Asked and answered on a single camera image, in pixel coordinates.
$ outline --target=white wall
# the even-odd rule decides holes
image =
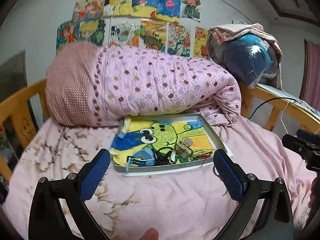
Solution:
[[[320,28],[310,24],[302,27],[270,25],[270,33],[278,40],[283,53],[281,61],[284,91],[299,97],[304,69],[304,39],[320,43]]]
[[[0,28],[0,64],[25,50],[28,84],[44,78],[47,68],[55,57],[57,28],[62,22],[71,19],[76,1],[18,0]],[[269,29],[269,22],[248,0],[201,0],[201,2],[201,23],[183,19],[182,24],[209,28],[241,19],[247,23],[259,22],[266,30]],[[41,126],[40,101],[38,98],[33,98],[31,104],[37,123]]]

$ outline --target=white cable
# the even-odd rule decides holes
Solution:
[[[287,102],[287,105],[286,105],[285,108],[283,109],[283,111],[282,111],[282,113],[281,113],[281,116],[280,116],[281,123],[282,123],[282,125],[283,125],[283,127],[284,127],[284,129],[285,129],[285,131],[286,131],[287,134],[288,134],[288,130],[287,130],[287,128],[285,127],[285,125],[284,125],[284,123],[283,123],[283,121],[282,121],[282,116],[283,116],[283,113],[284,113],[284,111],[286,110],[287,106],[289,105],[289,103],[290,103],[290,101]]]

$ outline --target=crayon drawing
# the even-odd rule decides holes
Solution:
[[[155,18],[158,0],[132,0],[131,15],[143,18]]]
[[[166,22],[180,21],[181,0],[158,0],[157,19]]]
[[[111,26],[110,43],[111,45],[132,45],[139,47],[140,26],[121,22]]]
[[[124,138],[120,139],[118,136],[114,138],[110,153],[115,163],[126,166],[127,156],[145,147],[158,151],[158,157],[163,157],[169,150],[161,149],[162,147],[174,148],[175,143],[185,138],[193,141],[190,147],[193,154],[185,159],[176,154],[173,158],[172,156],[167,157],[167,161],[169,159],[172,159],[172,163],[197,161],[209,157],[215,151],[201,121],[158,122],[132,117]]]
[[[103,14],[104,0],[82,0],[76,2],[73,9],[73,20],[87,21],[98,19]]]
[[[132,0],[105,0],[103,16],[130,15]]]
[[[167,23],[151,19],[141,19],[140,47],[164,52],[167,40]]]
[[[170,55],[190,56],[190,32],[191,29],[181,25],[169,24],[168,53]]]
[[[186,4],[183,10],[183,17],[187,17],[190,19],[194,19],[196,21],[200,21],[200,11],[199,5],[201,4],[200,0],[182,0],[184,4]]]
[[[194,51],[193,51],[194,57],[203,57],[206,59],[210,59],[207,53],[207,46],[206,46],[207,37],[208,37],[207,30],[200,27],[196,27],[195,44],[194,44]]]
[[[61,24],[57,31],[56,53],[69,42],[79,40],[79,21],[67,21]]]
[[[91,20],[81,22],[79,40],[92,42],[98,46],[102,46],[105,26],[106,24],[104,20]]]

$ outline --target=curtain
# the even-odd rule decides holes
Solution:
[[[320,111],[320,44],[307,42],[307,77],[303,100]]]

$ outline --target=wooden bed rail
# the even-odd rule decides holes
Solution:
[[[248,117],[251,104],[253,98],[259,98],[263,101],[267,101],[272,98],[278,98],[278,95],[273,94],[272,92],[265,90],[262,87],[256,87],[255,89],[249,89],[243,83],[239,84],[242,98],[242,106],[241,106],[241,115],[243,117]],[[300,122],[300,128],[311,133],[315,133],[320,129],[320,121],[314,118],[311,114],[306,112],[304,109],[299,106],[289,103],[286,99],[277,99],[268,102],[273,106],[271,114],[269,116],[267,125],[264,127],[265,129],[272,131],[276,125],[279,114],[281,111],[285,109],[285,113],[291,116],[293,119]]]
[[[45,84],[46,79],[43,79],[19,90],[0,103],[0,123],[3,123],[8,118],[11,119],[14,130],[23,148],[27,147],[36,135],[36,129],[31,120],[28,108],[28,100],[34,95],[39,94],[44,118],[48,119],[50,117],[45,97]],[[9,181],[12,175],[11,170],[2,157],[0,157],[0,174],[2,174],[7,181]]]
[[[11,118],[15,132],[19,138],[19,141],[23,148],[27,147],[29,142],[36,135],[35,127],[31,121],[27,101],[36,94],[39,94],[41,107],[45,120],[50,117],[50,113],[47,108],[46,97],[45,97],[45,84],[46,79],[43,79],[31,86],[25,87],[6,100],[0,103],[0,123],[3,123],[7,118]],[[253,98],[259,98],[263,101],[267,101],[271,98],[277,98],[278,96],[261,88],[256,87],[255,89],[249,89],[243,83],[239,84],[242,105],[241,115],[247,117],[251,108]],[[272,131],[276,125],[278,116],[287,105],[285,99],[278,99],[270,101],[269,104],[273,105],[271,114],[269,116],[265,129]],[[320,122],[311,116],[309,113],[304,111],[302,108],[289,103],[285,112],[298,120],[301,123],[301,128],[310,132],[316,132],[320,129]],[[9,181],[12,175],[11,170],[6,165],[3,158],[0,157],[0,174],[2,174],[5,180]]]

